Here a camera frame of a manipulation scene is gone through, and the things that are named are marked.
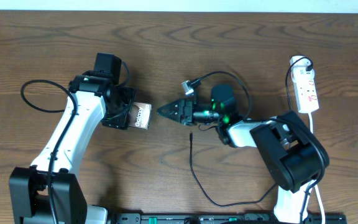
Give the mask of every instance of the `wooden table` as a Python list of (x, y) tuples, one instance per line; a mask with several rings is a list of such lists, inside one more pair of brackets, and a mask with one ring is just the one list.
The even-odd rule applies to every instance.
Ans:
[[(128, 63), (137, 101), (154, 110), (148, 131), (96, 128), (78, 177), (88, 203), (144, 213), (272, 210), (276, 190), (258, 205), (215, 207), (190, 174), (192, 130), (195, 172), (210, 196), (219, 203), (256, 200), (273, 180), (255, 148), (223, 146), (216, 132), (181, 126), (155, 111), (183, 97), (182, 81), (225, 70), (246, 82), (253, 118), (282, 114), (288, 61), (302, 54), (315, 64), (315, 135), (331, 158), (319, 184), (324, 207), (358, 223), (358, 15), (45, 11), (0, 11), (0, 223), (12, 222), (10, 173), (29, 166), (61, 117), (28, 107), (21, 85), (33, 79), (67, 85), (93, 68), (98, 52)], [(244, 93), (225, 76), (203, 82), (205, 100), (221, 82), (232, 83), (245, 111)], [(66, 102), (47, 85), (29, 87), (27, 95), (44, 108)], [(319, 211), (314, 196), (309, 209)]]

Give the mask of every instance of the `wooden tabletop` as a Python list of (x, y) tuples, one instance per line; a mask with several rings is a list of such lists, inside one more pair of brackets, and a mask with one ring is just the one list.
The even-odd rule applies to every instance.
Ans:
[[(98, 52), (127, 62), (136, 101), (154, 109), (147, 131), (96, 128), (78, 176), (88, 203), (144, 213), (272, 210), (276, 190), (258, 205), (210, 204), (190, 173), (188, 134), (194, 133), (195, 172), (219, 203), (256, 200), (273, 184), (258, 150), (224, 146), (213, 130), (155, 112), (183, 98), (184, 80), (224, 70), (246, 83), (252, 118), (283, 114), (285, 73), (291, 56), (300, 54), (314, 62), (320, 105), (314, 130), (331, 160), (319, 184), (324, 207), (358, 223), (358, 15), (47, 11), (0, 11), (0, 223), (12, 222), (10, 173), (30, 165), (61, 117), (27, 106), (21, 85), (48, 79), (67, 86), (93, 68)], [(225, 76), (205, 80), (200, 94), (208, 99), (222, 82), (232, 84), (245, 111), (244, 93)], [(26, 94), (43, 108), (66, 103), (52, 86), (34, 85)], [(314, 195), (309, 209), (319, 212)]]

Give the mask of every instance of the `white power strip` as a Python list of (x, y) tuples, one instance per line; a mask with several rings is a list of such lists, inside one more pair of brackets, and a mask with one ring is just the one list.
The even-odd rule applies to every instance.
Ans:
[[(302, 57), (301, 55), (292, 57), (290, 65)], [(306, 71), (310, 63), (308, 59), (304, 58), (291, 68), (291, 79), (299, 113), (311, 113), (319, 108), (316, 86), (314, 85), (314, 69)]]

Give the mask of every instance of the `white cable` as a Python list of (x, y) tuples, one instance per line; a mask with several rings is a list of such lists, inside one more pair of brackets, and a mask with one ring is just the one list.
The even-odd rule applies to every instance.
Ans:
[[(310, 132), (313, 133), (313, 118), (311, 117), (311, 113), (308, 113), (308, 115), (309, 115)], [(316, 191), (316, 197), (317, 197), (318, 205), (320, 207), (321, 224), (325, 224), (326, 223), (326, 214), (324, 212), (323, 201), (321, 200), (320, 191), (318, 190), (317, 184), (315, 185), (314, 189)]]

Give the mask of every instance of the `white wall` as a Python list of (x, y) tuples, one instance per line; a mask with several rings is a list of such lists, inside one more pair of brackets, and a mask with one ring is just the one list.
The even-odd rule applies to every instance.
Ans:
[(0, 9), (358, 13), (358, 0), (0, 0)]

